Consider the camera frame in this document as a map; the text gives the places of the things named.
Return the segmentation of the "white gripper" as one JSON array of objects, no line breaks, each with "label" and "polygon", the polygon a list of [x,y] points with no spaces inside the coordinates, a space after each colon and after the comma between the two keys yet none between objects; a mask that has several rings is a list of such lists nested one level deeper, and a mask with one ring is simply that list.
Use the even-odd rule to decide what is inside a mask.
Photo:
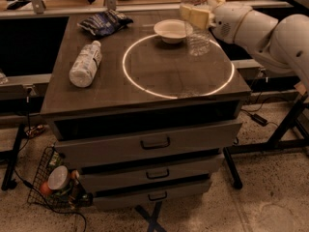
[{"label": "white gripper", "polygon": [[180,5],[181,17],[201,30],[208,29],[214,20],[215,26],[211,28],[214,36],[232,44],[241,22],[252,7],[237,2],[225,3],[225,0],[208,0],[208,3],[215,8],[213,13],[204,8]]}]

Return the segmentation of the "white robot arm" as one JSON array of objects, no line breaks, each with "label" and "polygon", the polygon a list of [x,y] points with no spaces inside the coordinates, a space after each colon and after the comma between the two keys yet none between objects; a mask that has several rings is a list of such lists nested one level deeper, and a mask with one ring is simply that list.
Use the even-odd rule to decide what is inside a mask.
[{"label": "white robot arm", "polygon": [[180,13],[192,26],[210,29],[220,41],[242,47],[265,68],[295,73],[309,91],[309,16],[292,14],[278,20],[225,0],[181,2]]}]

